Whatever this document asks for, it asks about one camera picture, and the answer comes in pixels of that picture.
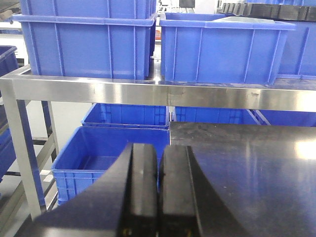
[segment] black plastic tray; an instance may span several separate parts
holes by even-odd
[[[236,16],[267,18],[279,21],[288,20],[316,22],[315,6],[261,3],[225,3],[220,12]]]

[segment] metal rack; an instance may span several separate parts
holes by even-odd
[[[0,78],[8,123],[32,218],[46,211],[39,170],[58,146],[51,101],[162,106],[199,106],[316,112],[316,81],[278,79],[274,86],[189,84],[154,80],[119,80],[33,76],[27,65]],[[48,101],[48,140],[36,158],[26,102]]]

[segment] upper shelf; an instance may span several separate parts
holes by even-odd
[[[316,112],[316,81],[277,79],[275,85],[170,83],[28,75],[30,66],[0,79],[16,99]]]

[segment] blue plastic bin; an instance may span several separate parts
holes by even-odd
[[[316,113],[261,110],[271,125],[279,126],[316,126]]]
[[[315,0],[247,0],[247,2],[279,5],[316,6]]]
[[[316,79],[316,23],[294,22],[281,60],[279,78]]]
[[[247,110],[202,107],[176,107],[179,122],[257,124]]]
[[[15,46],[0,46],[0,77],[19,68]]]
[[[166,106],[94,104],[82,125],[168,129],[168,115]]]
[[[35,75],[145,79],[150,19],[15,15]]]
[[[0,30],[0,34],[22,35],[22,32],[21,31],[17,31],[17,30]]]
[[[153,144],[160,159],[170,143],[166,129],[79,127],[52,166],[61,205],[93,184],[128,142]]]
[[[0,181],[14,161],[14,147],[10,130],[7,129],[0,135]]]
[[[146,19],[155,0],[20,0],[22,14]]]
[[[166,13],[161,73],[166,81],[273,84],[295,25],[212,22],[225,15]]]

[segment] dark metal surface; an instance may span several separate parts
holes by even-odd
[[[254,237],[316,236],[315,134],[306,127],[171,124],[171,144],[192,146],[212,188]]]

